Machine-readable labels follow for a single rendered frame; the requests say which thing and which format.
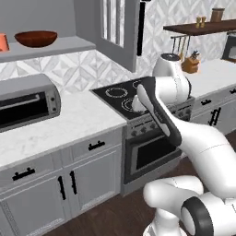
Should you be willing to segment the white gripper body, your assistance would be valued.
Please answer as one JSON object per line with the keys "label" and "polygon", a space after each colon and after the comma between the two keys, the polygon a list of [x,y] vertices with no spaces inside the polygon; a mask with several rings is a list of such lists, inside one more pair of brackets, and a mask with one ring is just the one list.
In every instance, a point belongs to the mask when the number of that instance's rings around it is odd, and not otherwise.
{"label": "white gripper body", "polygon": [[134,96],[132,109],[134,112],[144,112],[146,110],[146,107],[142,105],[137,96]]}

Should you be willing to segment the steel stove with black hob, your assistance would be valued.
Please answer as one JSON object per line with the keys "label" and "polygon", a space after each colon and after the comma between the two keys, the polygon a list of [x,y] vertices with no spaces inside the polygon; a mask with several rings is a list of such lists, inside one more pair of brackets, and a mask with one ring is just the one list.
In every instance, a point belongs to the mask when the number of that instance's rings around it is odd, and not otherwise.
{"label": "steel stove with black hob", "polygon": [[[127,121],[127,125],[124,127],[124,154],[123,154],[123,184],[121,188],[121,195],[129,195],[133,193],[135,190],[143,187],[146,183],[151,182],[162,174],[165,174],[171,170],[173,170],[180,162],[181,155],[173,159],[161,167],[145,174],[138,179],[125,184],[124,183],[124,156],[125,156],[125,141],[131,138],[135,138],[138,136],[143,136],[146,134],[154,135],[154,136],[164,136],[162,131],[156,125],[155,129],[151,129],[151,124],[156,124],[152,119],[150,113],[148,111],[144,112],[134,112],[132,109],[132,101],[134,96],[136,95],[137,85],[141,82],[141,79],[134,79],[130,81],[125,81],[123,83],[118,83],[114,85],[110,85],[103,88],[93,89],[92,92],[102,99],[105,103],[111,106],[116,112],[123,116],[123,118]],[[147,131],[145,133],[141,133],[141,128],[146,127]],[[131,136],[133,131],[137,131],[137,136]]]}

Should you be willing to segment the grey drawer front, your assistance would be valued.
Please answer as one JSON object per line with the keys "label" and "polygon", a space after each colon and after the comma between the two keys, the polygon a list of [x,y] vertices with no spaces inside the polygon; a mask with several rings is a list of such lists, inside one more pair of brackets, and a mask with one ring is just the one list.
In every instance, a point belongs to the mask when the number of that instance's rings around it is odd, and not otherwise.
{"label": "grey drawer front", "polygon": [[[45,155],[35,156],[29,159],[17,161],[0,168],[0,192],[6,188],[17,186],[21,183],[29,182],[51,171],[56,171],[62,167],[61,153],[55,151]],[[13,181],[12,177],[16,172],[23,172],[27,168],[32,168],[35,172],[27,177]]]}
{"label": "grey drawer front", "polygon": [[[88,150],[89,144],[95,145],[98,141],[101,141],[101,142],[104,141],[105,146],[98,147],[96,149],[89,151]],[[73,160],[83,159],[92,154],[99,153],[103,150],[112,148],[121,143],[122,143],[122,129],[119,128],[119,129],[111,130],[110,132],[107,132],[105,134],[94,136],[90,139],[74,144],[71,147],[72,158]]]}
{"label": "grey drawer front", "polygon": [[[236,89],[236,85],[226,87],[226,88],[221,88],[220,90],[216,90],[214,92],[210,92],[206,95],[196,98],[194,107],[192,109],[192,113],[200,112],[205,109],[209,109],[209,108],[213,107],[214,105],[217,105],[218,103],[223,102],[226,99],[231,99],[231,98],[236,97],[236,93],[230,94],[230,90],[233,90],[233,89]],[[212,100],[212,101],[211,101],[211,103],[203,106],[201,104],[201,101],[204,101],[204,100]]]}

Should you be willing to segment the steel oven door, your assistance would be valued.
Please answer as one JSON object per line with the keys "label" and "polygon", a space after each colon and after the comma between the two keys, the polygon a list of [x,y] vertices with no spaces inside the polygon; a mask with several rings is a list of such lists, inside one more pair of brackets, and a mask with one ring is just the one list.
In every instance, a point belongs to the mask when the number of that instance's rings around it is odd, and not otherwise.
{"label": "steel oven door", "polygon": [[125,141],[124,183],[139,177],[178,158],[181,150],[173,146],[165,136],[143,135]]}

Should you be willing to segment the grey cupboard door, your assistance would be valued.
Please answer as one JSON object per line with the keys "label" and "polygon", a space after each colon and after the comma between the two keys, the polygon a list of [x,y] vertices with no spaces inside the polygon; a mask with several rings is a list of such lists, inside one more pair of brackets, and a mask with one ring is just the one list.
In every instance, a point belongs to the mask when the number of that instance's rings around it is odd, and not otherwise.
{"label": "grey cupboard door", "polygon": [[67,199],[60,193],[60,172],[44,175],[36,180],[0,194],[0,209],[9,230],[5,236],[42,236],[70,219]]}
{"label": "grey cupboard door", "polygon": [[217,121],[217,129],[224,135],[236,129],[236,99],[228,100],[219,106],[220,113]]}
{"label": "grey cupboard door", "polygon": [[207,124],[207,125],[209,125],[208,121],[211,118],[211,112],[212,111],[213,110],[194,113],[191,117],[191,122],[196,123],[196,124]]}
{"label": "grey cupboard door", "polygon": [[[122,146],[117,145],[65,168],[66,198],[73,218],[120,193],[121,166]],[[76,195],[72,189],[70,171],[75,173]]]}

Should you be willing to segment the wooden knife block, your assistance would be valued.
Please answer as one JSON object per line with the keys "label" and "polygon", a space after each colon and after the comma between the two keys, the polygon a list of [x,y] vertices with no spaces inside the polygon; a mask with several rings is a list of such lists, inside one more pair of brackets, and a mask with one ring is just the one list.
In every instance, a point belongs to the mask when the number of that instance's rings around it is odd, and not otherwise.
{"label": "wooden knife block", "polygon": [[198,71],[200,61],[197,59],[198,51],[193,51],[190,57],[186,57],[182,63],[182,70],[188,74],[193,74]]}

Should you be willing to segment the black microwave oven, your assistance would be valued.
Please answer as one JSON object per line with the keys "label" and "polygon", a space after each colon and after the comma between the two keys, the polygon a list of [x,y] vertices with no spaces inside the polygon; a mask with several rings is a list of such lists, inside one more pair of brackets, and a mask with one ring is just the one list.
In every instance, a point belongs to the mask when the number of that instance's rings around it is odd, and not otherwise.
{"label": "black microwave oven", "polygon": [[236,31],[228,32],[225,48],[221,59],[236,64]]}

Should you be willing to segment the silver toaster oven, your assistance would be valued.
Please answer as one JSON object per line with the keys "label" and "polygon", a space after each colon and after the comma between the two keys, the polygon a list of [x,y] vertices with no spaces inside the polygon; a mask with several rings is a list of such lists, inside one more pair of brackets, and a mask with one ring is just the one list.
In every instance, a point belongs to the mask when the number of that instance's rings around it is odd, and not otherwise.
{"label": "silver toaster oven", "polygon": [[0,133],[59,116],[61,98],[44,74],[0,81]]}

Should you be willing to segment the brown jar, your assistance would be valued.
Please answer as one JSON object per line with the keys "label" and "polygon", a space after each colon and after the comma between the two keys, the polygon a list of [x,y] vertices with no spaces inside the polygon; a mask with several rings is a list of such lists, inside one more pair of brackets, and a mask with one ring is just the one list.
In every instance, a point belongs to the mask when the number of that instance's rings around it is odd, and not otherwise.
{"label": "brown jar", "polygon": [[211,22],[220,22],[224,13],[224,8],[213,8],[211,14]]}

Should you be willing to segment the brown bowl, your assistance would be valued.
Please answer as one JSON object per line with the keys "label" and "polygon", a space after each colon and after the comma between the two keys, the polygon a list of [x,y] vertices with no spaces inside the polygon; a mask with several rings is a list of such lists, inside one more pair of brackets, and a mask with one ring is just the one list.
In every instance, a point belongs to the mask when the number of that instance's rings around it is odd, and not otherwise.
{"label": "brown bowl", "polygon": [[48,30],[25,31],[17,33],[15,39],[26,47],[41,48],[54,43],[57,39],[57,33]]}

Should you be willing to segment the orange glass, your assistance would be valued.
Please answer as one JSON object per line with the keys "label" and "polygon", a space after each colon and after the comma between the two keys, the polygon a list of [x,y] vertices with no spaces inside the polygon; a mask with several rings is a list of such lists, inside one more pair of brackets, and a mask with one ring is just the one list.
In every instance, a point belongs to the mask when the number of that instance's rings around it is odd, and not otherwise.
{"label": "orange glass", "polygon": [[0,33],[0,52],[7,52],[8,50],[7,37],[4,33]]}

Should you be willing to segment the rail with hanging tools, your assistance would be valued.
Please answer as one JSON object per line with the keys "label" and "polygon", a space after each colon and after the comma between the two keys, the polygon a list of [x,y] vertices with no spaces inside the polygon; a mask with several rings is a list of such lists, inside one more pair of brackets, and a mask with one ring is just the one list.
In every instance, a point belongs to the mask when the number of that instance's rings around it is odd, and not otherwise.
{"label": "rail with hanging tools", "polygon": [[191,37],[188,35],[178,35],[171,36],[171,39],[173,40],[171,52],[177,53],[183,62],[187,56]]}

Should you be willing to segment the dark wooden wall shelf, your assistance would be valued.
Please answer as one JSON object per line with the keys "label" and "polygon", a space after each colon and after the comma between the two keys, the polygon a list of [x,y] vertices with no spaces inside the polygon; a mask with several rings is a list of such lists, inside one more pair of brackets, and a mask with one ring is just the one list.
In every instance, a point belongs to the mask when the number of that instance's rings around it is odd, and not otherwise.
{"label": "dark wooden wall shelf", "polygon": [[236,30],[236,19],[221,20],[220,22],[206,22],[203,28],[198,28],[195,23],[191,23],[164,26],[163,29],[190,36],[207,35],[212,33]]}

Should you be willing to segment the grey wall cabinet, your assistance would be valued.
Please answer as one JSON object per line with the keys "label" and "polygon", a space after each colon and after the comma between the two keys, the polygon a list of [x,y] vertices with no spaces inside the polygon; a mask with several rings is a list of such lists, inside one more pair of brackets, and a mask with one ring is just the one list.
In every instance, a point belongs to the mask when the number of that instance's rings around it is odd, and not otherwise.
{"label": "grey wall cabinet", "polygon": [[[95,49],[94,43],[78,36],[76,8],[76,0],[0,0],[0,32],[9,45],[8,52],[0,53],[0,63]],[[31,30],[56,31],[57,39],[42,48],[16,41],[17,33]]]}

